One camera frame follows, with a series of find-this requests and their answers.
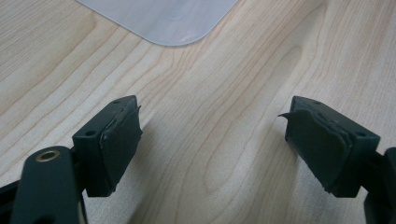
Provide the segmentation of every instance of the wood grain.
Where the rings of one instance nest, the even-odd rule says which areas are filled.
[[[394,0],[240,0],[203,40],[153,45],[72,0],[0,3],[0,185],[135,94],[143,138],[91,223],[364,223],[284,141],[293,95],[396,146]]]

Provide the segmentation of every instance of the translucent chair mat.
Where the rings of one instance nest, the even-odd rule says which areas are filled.
[[[148,41],[181,46],[206,36],[237,0],[78,0]]]

